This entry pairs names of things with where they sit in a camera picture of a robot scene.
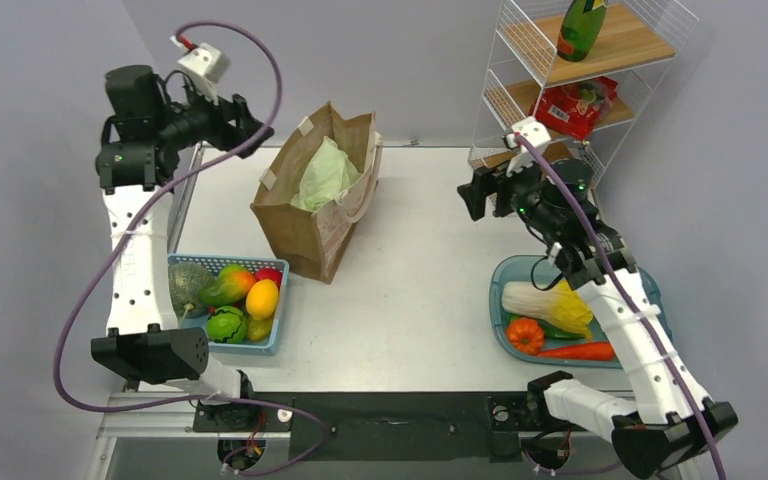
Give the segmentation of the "brown jute tote bag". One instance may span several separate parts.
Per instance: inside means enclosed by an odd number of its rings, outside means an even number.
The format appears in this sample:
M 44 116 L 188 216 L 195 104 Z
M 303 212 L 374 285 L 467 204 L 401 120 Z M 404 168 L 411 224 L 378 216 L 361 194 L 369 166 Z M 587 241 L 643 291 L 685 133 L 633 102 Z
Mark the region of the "brown jute tote bag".
M 324 137 L 346 152 L 360 178 L 315 212 L 290 200 Z M 342 117 L 328 102 L 306 116 L 290 134 L 259 179 L 251 210 L 274 255 L 290 270 L 326 284 L 333 281 L 357 223 L 371 205 L 378 186 L 383 140 L 376 114 Z

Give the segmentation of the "red snack bag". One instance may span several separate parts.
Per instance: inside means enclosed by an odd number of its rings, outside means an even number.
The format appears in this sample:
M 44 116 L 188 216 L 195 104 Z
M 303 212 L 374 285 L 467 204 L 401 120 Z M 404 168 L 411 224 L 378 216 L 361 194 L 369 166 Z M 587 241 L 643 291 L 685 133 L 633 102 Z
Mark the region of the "red snack bag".
M 613 108 L 619 83 L 600 76 L 551 87 L 532 103 L 529 115 L 547 129 L 585 140 Z

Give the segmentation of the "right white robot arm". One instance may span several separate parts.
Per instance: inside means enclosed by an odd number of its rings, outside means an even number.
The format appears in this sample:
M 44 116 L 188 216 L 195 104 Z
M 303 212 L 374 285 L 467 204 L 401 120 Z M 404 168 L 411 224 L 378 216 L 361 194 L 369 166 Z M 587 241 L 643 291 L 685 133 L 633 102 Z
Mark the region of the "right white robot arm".
M 537 428 L 572 424 L 609 442 L 632 475 L 648 479 L 703 453 L 738 422 L 687 370 L 648 299 L 640 269 L 621 236 L 589 199 L 592 169 L 567 158 L 514 174 L 474 170 L 457 189 L 473 220 L 489 197 L 498 216 L 536 231 L 548 261 L 587 305 L 632 387 L 624 400 L 558 371 L 528 385 L 525 413 Z

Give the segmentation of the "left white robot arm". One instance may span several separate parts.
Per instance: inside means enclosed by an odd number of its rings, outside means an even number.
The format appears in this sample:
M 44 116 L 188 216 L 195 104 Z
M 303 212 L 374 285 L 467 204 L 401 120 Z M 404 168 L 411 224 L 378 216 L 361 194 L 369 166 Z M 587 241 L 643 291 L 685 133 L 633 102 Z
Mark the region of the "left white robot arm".
M 217 94 L 218 70 L 179 70 L 185 103 L 170 100 L 165 81 L 148 65 L 105 76 L 113 113 L 103 125 L 95 169 L 108 210 L 113 299 L 91 356 L 128 381 L 224 397 L 220 418 L 244 430 L 257 420 L 259 405 L 242 392 L 243 373 L 211 357 L 203 330 L 179 326 L 169 292 L 167 228 L 180 151 L 208 142 L 246 157 L 273 131 L 251 115 L 242 96 Z

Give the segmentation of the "green glass bottle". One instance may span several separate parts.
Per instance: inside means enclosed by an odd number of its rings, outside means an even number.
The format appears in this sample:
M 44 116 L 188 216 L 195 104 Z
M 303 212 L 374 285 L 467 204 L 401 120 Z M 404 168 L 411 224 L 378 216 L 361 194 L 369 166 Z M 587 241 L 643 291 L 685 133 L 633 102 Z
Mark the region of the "green glass bottle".
M 584 60 L 592 50 L 607 14 L 603 0 L 575 0 L 567 9 L 556 42 L 557 55 L 570 62 Z

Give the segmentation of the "green plastic grocery bag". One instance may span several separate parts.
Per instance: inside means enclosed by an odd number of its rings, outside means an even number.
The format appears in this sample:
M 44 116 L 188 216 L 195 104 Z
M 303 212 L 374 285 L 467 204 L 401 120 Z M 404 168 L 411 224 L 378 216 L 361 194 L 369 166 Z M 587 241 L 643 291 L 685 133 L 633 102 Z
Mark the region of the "green plastic grocery bag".
M 324 137 L 308 163 L 290 204 L 315 212 L 334 200 L 360 178 L 346 152 L 330 137 Z

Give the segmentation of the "orange mini pumpkin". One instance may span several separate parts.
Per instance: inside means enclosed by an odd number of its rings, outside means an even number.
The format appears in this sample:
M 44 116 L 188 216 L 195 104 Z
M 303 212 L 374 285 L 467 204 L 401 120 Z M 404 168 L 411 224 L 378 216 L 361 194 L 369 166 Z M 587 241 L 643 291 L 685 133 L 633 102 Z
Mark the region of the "orange mini pumpkin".
M 545 332 L 537 320 L 520 317 L 511 320 L 505 329 L 508 342 L 519 352 L 539 355 L 545 344 Z

